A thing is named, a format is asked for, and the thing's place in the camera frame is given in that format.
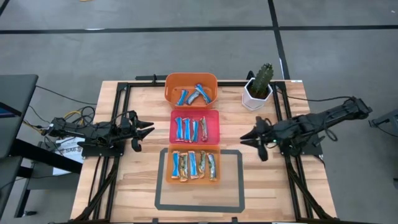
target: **white paper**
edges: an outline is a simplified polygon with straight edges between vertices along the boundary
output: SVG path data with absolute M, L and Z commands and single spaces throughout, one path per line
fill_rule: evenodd
M 69 137 L 61 140 L 56 140 L 55 143 L 60 144 L 61 146 L 58 147 L 59 150 L 56 150 L 55 153 L 58 155 L 60 152 L 62 153 L 63 156 L 66 158 L 72 159 L 76 162 L 83 163 L 83 158 L 81 156 L 81 152 L 83 150 L 82 147 L 78 146 L 78 142 L 84 141 L 85 139 L 83 138 L 77 138 L 77 137 Z M 53 168 L 52 175 L 62 175 L 62 174 L 68 174 L 70 173 L 69 171 L 65 171 L 62 169 L 58 168 Z

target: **white geometric planter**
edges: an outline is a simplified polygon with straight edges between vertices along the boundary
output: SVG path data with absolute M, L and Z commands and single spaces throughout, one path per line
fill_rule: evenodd
M 244 90 L 243 90 L 243 94 L 242 94 L 242 105 L 250 110 L 250 111 L 254 111 L 257 110 L 259 108 L 262 108 L 264 106 L 264 104 L 266 103 L 266 101 L 268 100 L 268 98 L 272 95 L 272 88 L 271 86 L 268 84 L 268 96 L 265 99 L 257 99 L 257 98 L 253 98 L 251 97 L 249 91 L 248 91 L 248 85 L 254 81 L 254 78 L 251 78 L 248 83 L 244 86 Z

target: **wooden tabletop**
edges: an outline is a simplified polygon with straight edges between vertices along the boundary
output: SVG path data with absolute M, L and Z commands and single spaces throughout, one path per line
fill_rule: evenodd
M 306 98 L 302 82 L 285 82 L 289 96 Z M 117 81 L 103 82 L 95 122 L 111 119 L 117 84 Z M 154 122 L 155 131 L 142 142 L 142 152 L 134 152 L 130 141 L 126 141 L 125 153 L 119 165 L 111 222 L 151 222 L 153 218 L 159 218 L 160 222 L 230 222 L 232 217 L 237 217 L 241 222 L 294 221 L 285 162 L 279 149 L 268 149 L 269 160 L 261 162 L 255 148 L 239 143 L 239 137 L 252 130 L 256 116 L 269 118 L 272 123 L 277 122 L 274 100 L 269 98 L 265 107 L 251 112 L 241 105 L 242 92 L 243 87 L 219 87 L 215 103 L 215 109 L 220 112 L 220 148 L 239 149 L 243 155 L 246 206 L 242 213 L 164 211 L 155 208 L 159 152 L 169 145 L 172 109 L 164 99 L 164 87 L 134 87 L 131 90 L 128 110 L 135 110 L 142 121 Z M 279 99 L 284 114 L 282 97 Z M 307 101 L 290 99 L 289 103 L 293 116 L 310 112 Z M 84 161 L 71 218 L 77 217 L 87 206 L 97 159 L 91 157 Z M 335 217 L 323 164 L 313 156 L 302 156 L 302 162 L 309 191 L 325 211 Z M 98 186 L 101 164 L 102 161 L 93 194 Z M 304 217 L 302 194 L 298 189 L 297 192 Z M 104 217 L 107 197 L 108 192 L 105 192 L 100 218 Z

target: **concrete floor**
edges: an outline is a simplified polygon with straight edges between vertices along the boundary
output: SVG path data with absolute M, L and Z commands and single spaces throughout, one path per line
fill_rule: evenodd
M 275 8 L 280 26 L 398 24 L 395 0 L 278 0 Z M 0 17 L 0 30 L 271 24 L 267 1 L 261 0 L 10 0 Z M 370 118 L 398 108 L 398 30 L 282 31 L 281 35 L 291 79 L 304 81 L 308 98 L 354 95 L 373 108 Z M 282 78 L 273 31 L 0 35 L 0 74 L 35 73 L 39 85 L 92 102 L 103 80 L 171 72 L 211 72 L 219 79 L 242 79 L 265 62 L 275 65 L 275 78 Z M 338 103 L 310 103 L 310 107 L 317 112 Z M 42 90 L 36 90 L 31 105 L 45 119 L 81 107 Z M 25 118 L 42 124 L 31 110 Z M 398 139 L 371 129 L 367 121 L 345 122 L 332 130 L 339 141 L 326 139 L 322 146 L 338 216 L 396 223 L 398 191 L 392 178 L 398 177 Z M 26 127 L 19 138 L 33 144 L 42 139 Z M 76 189 L 33 191 L 27 209 L 39 214 L 14 219 L 23 181 L 14 185 L 1 223 L 69 219 Z

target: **orange tray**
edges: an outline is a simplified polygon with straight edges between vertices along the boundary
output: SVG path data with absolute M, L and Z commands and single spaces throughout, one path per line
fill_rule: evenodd
M 188 180 L 186 182 L 181 182 L 180 179 L 172 179 L 172 172 L 173 172 L 173 152 L 188 152 L 188 151 L 195 151 L 195 158 L 197 160 L 197 164 L 200 161 L 200 151 L 205 151 L 213 153 L 214 158 L 216 161 L 216 175 L 217 180 L 210 180 L 210 171 L 209 171 L 209 160 L 206 155 L 206 164 L 205 164 L 205 176 L 203 178 L 191 179 L 190 177 L 190 162 L 188 156 Z M 219 184 L 221 172 L 220 172 L 220 147 L 214 145 L 177 145 L 171 144 L 169 146 L 167 156 L 167 170 L 166 170 L 166 181 L 170 184 Z
M 188 98 L 194 91 L 196 84 L 202 84 L 206 94 L 211 98 L 208 105 L 202 96 L 199 96 L 192 105 L 177 106 L 176 103 L 181 97 L 182 90 L 188 90 Z M 171 73 L 166 78 L 164 96 L 173 109 L 197 110 L 211 109 L 217 99 L 217 78 L 211 73 Z

